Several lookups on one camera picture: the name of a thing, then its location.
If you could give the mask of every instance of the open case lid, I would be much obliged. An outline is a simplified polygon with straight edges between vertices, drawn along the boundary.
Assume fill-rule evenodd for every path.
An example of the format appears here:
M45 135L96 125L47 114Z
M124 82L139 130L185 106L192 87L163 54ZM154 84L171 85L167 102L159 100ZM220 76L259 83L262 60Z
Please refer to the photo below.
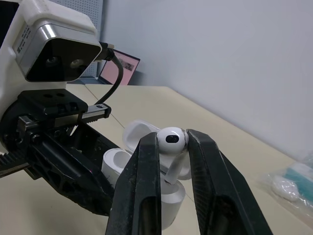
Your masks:
M126 144L128 149L133 153L139 143L139 140L146 136L151 132L158 132L160 128L153 126L152 124L137 119L131 123L129 123L123 132L123 142ZM163 173L166 173L168 168L170 167L174 156L167 156L160 154L160 170ZM179 180L189 180L191 179L191 171L190 171L190 161L189 155L185 158L184 166L179 174Z

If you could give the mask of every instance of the cable connector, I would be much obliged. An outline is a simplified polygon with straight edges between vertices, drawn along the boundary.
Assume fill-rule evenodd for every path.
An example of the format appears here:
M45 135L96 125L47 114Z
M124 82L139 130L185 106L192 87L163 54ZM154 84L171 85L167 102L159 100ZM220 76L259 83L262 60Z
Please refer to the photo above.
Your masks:
M98 57L95 59L95 61L101 62L102 60L107 60L107 61L112 60L112 58L114 57L114 50L113 50L114 45L103 43L103 42L99 42L99 43L102 47L102 51L100 52Z

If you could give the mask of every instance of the laptop screen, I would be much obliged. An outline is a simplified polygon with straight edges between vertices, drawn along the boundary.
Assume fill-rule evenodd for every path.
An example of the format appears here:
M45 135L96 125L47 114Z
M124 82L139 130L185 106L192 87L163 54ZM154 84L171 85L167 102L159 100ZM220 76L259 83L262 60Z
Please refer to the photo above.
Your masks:
M114 53L124 68L121 85L127 85L139 64L140 59L117 50L114 50ZM117 79L117 75L117 66L112 61L107 61L99 75L99 78L103 79L106 83L114 84Z

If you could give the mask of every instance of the teal object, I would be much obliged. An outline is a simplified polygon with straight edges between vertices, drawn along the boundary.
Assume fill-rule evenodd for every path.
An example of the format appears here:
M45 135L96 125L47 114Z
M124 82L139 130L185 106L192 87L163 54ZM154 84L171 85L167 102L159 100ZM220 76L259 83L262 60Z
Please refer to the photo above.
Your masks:
M292 180L296 183L300 195L305 199L313 202L313 182L305 178L299 172L288 168L284 176L286 179Z

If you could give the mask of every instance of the black cable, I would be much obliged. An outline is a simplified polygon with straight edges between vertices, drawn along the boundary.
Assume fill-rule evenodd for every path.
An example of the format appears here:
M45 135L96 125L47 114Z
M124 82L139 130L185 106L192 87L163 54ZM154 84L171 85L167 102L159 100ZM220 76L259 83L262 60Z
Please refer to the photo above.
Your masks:
M117 76L116 82L111 87L111 89L101 99L99 99L95 104L102 104L104 101L106 101L115 92L115 90L118 88L119 84L122 81L122 78L124 75L124 68L123 68L121 62L118 60L118 58L115 55L112 58L112 61L118 68L118 76Z

